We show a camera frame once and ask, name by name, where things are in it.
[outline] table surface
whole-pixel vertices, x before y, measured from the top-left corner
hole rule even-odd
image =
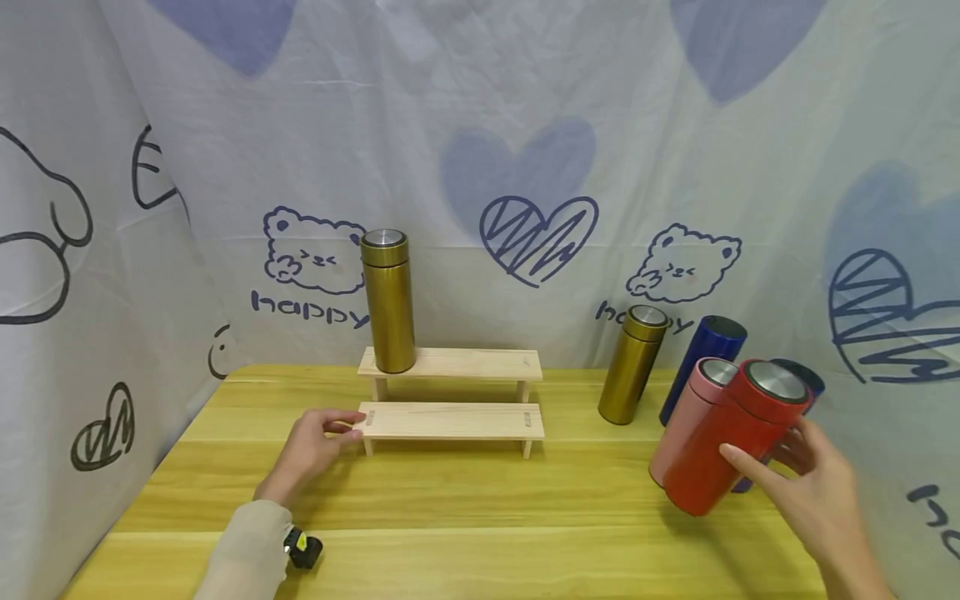
[[[814,562],[762,492],[706,517],[674,508],[647,474],[670,385],[655,372],[636,420],[596,411],[604,371],[547,370],[533,385],[545,442],[362,445],[293,507],[324,541],[277,598],[824,598]],[[509,401],[511,382],[395,379],[392,399]],[[233,510],[250,500],[304,409],[370,399],[355,367],[234,372],[64,594],[190,598]]]

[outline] metal lid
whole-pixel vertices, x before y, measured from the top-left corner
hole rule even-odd
[[[396,229],[374,229],[360,240],[360,257],[372,267],[395,267],[409,256],[407,236]]]
[[[623,330],[641,342],[659,342],[663,339],[669,321],[662,310],[646,304],[635,304],[627,309]]]
[[[797,361],[790,360],[789,358],[775,358],[770,362],[775,365],[779,365],[797,375],[801,381],[805,383],[808,388],[810,388],[810,392],[812,392],[814,396],[819,396],[827,388],[827,384],[824,383],[824,380],[820,375],[818,375],[810,367],[801,365]]]
[[[736,372],[736,365],[722,358],[708,358],[700,361],[700,373],[720,387],[726,387]]]
[[[731,340],[743,340],[747,337],[747,328],[733,319],[720,315],[706,315],[701,320],[701,326],[709,329],[713,335]]]
[[[745,372],[754,385],[778,400],[788,404],[803,404],[808,400],[806,385],[783,367],[757,360],[747,363]]]
[[[407,236],[396,229],[374,229],[363,236],[363,243],[377,248],[389,248],[405,239]]]

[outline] human hand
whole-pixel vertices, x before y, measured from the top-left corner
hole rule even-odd
[[[820,566],[830,598],[889,598],[870,550],[847,459],[813,421],[800,418],[773,449],[773,460],[800,477],[788,479],[742,449],[721,444],[720,454],[753,479]]]
[[[335,408],[311,409],[294,422],[274,468],[256,487],[254,500],[273,500],[289,507],[302,487],[326,471],[345,446],[363,438],[352,424],[367,416]],[[338,434],[327,437],[327,433]]]

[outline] wrist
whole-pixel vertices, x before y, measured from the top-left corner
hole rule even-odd
[[[888,600],[890,592],[869,545],[848,547],[844,554],[818,562],[828,588],[843,590],[843,598],[850,600]]]
[[[302,478],[285,470],[272,470],[253,493],[254,500],[271,500],[284,508],[290,508],[300,491]]]

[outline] blue thermos bottle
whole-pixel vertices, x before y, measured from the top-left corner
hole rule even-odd
[[[677,378],[673,380],[673,387],[670,388],[670,393],[663,402],[663,408],[660,410],[660,424],[666,427],[673,409],[677,406],[677,400],[680,399],[680,394],[684,390],[686,380],[690,377],[690,372],[693,371],[698,360],[705,356],[712,356],[733,362],[746,339],[747,330],[733,319],[719,315],[707,315],[701,319],[693,339],[690,340],[690,346],[686,349],[684,361],[677,371]]]
[[[775,358],[772,361],[775,365],[780,365],[784,369],[792,372],[797,375],[800,380],[806,384],[806,387],[810,389],[810,396],[813,398],[810,401],[810,405],[804,410],[804,414],[810,412],[810,409],[813,408],[813,405],[817,402],[817,398],[824,392],[827,388],[827,384],[824,383],[824,380],[814,372],[811,368],[805,367],[800,363],[790,360],[789,358]],[[770,458],[767,457],[763,460],[763,464],[766,465],[770,462]],[[749,492],[750,488],[754,486],[754,482],[744,477],[740,481],[736,482],[736,485],[733,486],[733,493],[744,493]]]

